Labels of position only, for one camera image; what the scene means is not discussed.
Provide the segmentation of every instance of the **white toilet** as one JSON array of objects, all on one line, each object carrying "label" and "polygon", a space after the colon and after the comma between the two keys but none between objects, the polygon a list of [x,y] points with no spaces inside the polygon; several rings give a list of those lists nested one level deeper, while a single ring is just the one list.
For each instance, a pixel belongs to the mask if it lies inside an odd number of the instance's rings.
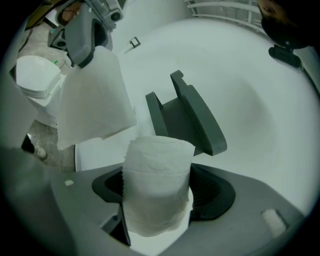
[{"label": "white toilet", "polygon": [[36,120],[55,129],[65,77],[54,63],[43,57],[29,55],[17,60],[16,83],[38,109]]}]

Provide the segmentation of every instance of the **shoe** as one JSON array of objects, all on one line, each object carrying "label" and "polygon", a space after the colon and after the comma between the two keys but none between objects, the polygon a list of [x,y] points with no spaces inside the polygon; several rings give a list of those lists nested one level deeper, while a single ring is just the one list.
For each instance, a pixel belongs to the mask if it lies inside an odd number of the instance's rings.
[{"label": "shoe", "polygon": [[40,159],[45,159],[47,157],[47,152],[38,145],[34,146],[34,153],[33,153],[37,158]]}]

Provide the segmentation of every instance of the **paper towel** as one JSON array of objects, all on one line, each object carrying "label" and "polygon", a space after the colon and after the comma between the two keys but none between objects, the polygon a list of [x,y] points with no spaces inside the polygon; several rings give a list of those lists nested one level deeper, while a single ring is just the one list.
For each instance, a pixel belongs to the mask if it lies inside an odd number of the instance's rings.
[{"label": "paper towel", "polygon": [[136,125],[118,57],[97,46],[92,61],[67,74],[57,117],[63,150],[92,139],[106,139]]},{"label": "paper towel", "polygon": [[189,202],[195,147],[161,136],[130,142],[123,164],[123,211],[129,231],[143,237],[177,229]]}]

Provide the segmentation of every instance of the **toilet lid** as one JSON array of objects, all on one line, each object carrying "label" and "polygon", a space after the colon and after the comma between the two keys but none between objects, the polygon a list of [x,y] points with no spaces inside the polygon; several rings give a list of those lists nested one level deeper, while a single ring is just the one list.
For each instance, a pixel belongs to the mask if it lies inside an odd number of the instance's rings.
[{"label": "toilet lid", "polygon": [[16,63],[16,83],[29,97],[45,99],[60,79],[60,69],[39,56],[23,56]]}]

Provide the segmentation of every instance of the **gray plastic holder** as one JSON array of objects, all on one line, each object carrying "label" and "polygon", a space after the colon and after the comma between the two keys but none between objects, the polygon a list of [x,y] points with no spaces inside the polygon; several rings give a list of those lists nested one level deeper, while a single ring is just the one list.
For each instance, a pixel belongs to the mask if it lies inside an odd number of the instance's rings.
[{"label": "gray plastic holder", "polygon": [[180,70],[170,77],[177,98],[162,105],[154,92],[145,96],[155,134],[190,142],[195,156],[226,151],[225,136],[197,90],[185,83]]}]

